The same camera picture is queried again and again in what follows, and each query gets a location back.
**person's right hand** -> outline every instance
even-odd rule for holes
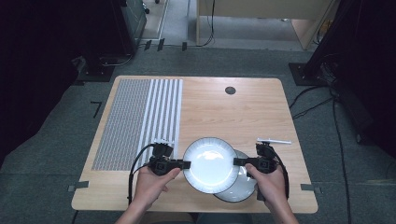
[[[270,209],[276,223],[298,223],[291,211],[285,192],[285,178],[280,165],[270,174],[263,174],[252,164],[245,165],[247,171],[253,175],[259,185],[265,205]]]
[[[285,193],[285,178],[282,167],[278,165],[276,170],[270,174],[264,174],[256,169],[252,164],[245,166],[247,171],[257,180],[257,185],[265,198],[265,204],[273,204],[279,200],[287,200]]]

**white bowl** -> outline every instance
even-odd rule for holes
[[[236,150],[235,152],[239,159],[246,159],[248,157],[241,151]],[[238,177],[233,185],[229,189],[215,194],[215,196],[228,203],[242,202],[250,197],[255,190],[254,187],[257,181],[248,177],[247,173],[247,168],[245,168],[245,166],[240,166]]]
[[[233,185],[239,166],[233,165],[236,153],[225,141],[207,137],[193,142],[183,161],[191,161],[190,169],[183,170],[187,181],[203,193],[219,193]]]

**hand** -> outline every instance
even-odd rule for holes
[[[144,205],[145,210],[149,209],[160,197],[162,191],[168,191],[166,184],[175,179],[178,173],[180,169],[175,168],[166,175],[155,175],[147,166],[141,168],[136,181],[133,202]]]
[[[266,199],[266,204],[272,204],[279,199],[286,199],[285,179],[282,167],[278,165],[276,170],[270,174],[264,174],[256,169],[252,164],[246,164],[247,171],[257,180],[257,184]]]
[[[168,191],[166,184],[175,179],[180,173],[180,169],[175,168],[166,175],[155,175],[146,166],[139,170],[137,176],[134,198],[129,204],[128,209],[117,220],[117,224],[138,223],[139,219],[160,197],[162,191]]]
[[[253,175],[259,185],[262,195],[266,199],[265,205],[270,209],[276,223],[298,223],[291,211],[285,192],[285,178],[281,166],[277,166],[270,174],[264,174],[252,164],[245,165],[247,171]]]

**gray carpet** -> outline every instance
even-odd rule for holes
[[[119,75],[277,77],[288,102],[305,87],[294,84],[288,63],[305,63],[307,51],[265,49],[198,49],[155,46],[139,49],[134,59],[117,67]],[[0,172],[0,223],[71,223],[73,193],[90,150],[112,83],[72,86],[48,116],[37,135],[9,154]],[[313,90],[297,102],[291,114],[329,98],[325,88]],[[91,101],[103,102],[99,114]],[[352,223],[396,223],[395,160],[376,146],[356,144],[344,111],[335,105],[349,183]],[[347,198],[341,151],[332,103],[294,121],[311,181],[320,188],[318,211],[297,215],[301,223],[347,223]],[[80,211],[76,223],[113,223],[121,212]],[[274,223],[268,214],[254,215],[256,223]]]

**gray stripe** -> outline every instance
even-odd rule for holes
[[[174,141],[177,155],[181,93],[180,79],[122,79],[92,169],[128,171],[154,139]],[[143,153],[136,168],[150,156],[151,150]]]

